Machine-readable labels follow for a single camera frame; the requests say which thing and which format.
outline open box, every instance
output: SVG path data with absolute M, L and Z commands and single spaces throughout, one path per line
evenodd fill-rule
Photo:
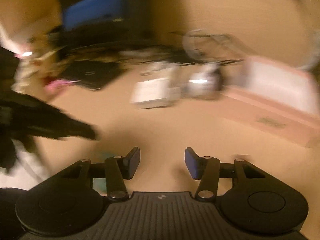
M 215 110 L 302 146 L 320 134 L 319 94 L 313 77 L 284 63 L 250 56 Z

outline light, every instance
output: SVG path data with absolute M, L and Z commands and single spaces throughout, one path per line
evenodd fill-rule
M 27 57 L 27 56 L 31 56 L 32 55 L 32 52 L 31 51 L 28 51 L 28 52 L 24 52 L 22 54 L 23 57 Z
M 196 80 L 190 80 L 190 82 L 195 84 L 203 84 L 203 83 L 207 83 L 208 81 L 205 79 L 196 79 Z

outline ribbed surface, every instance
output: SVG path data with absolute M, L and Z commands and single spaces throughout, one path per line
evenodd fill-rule
M 31 234 L 21 240 L 46 239 Z M 188 192 L 134 193 L 131 200 L 114 203 L 104 216 L 82 233 L 50 240 L 250 240 L 268 239 L 234 229 L 213 204 L 191 198 Z M 270 239 L 302 240 L 299 233 Z

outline screen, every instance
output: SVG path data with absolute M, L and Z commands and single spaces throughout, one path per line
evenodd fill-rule
M 63 11 L 65 31 L 123 18 L 123 0 L 82 0 Z

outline wooden table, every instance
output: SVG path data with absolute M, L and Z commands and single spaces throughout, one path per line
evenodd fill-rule
M 214 114 L 214 101 L 182 99 L 167 108 L 136 109 L 130 104 L 134 85 L 141 81 L 137 66 L 100 91 L 78 86 L 52 104 L 71 116 L 94 124 L 100 140 L 37 138 L 43 157 L 53 173 L 73 162 L 89 158 L 102 162 L 103 153 L 126 155 L 141 149 L 141 162 L 129 191 L 191 191 L 193 181 L 184 163 L 184 150 L 192 147 L 200 156 L 233 162 L 247 155 L 254 165 L 301 192 L 309 203 L 309 215 L 301 232 L 309 239 L 320 237 L 320 149 L 297 146 L 277 136 Z M 220 179 L 219 194 L 231 187 Z

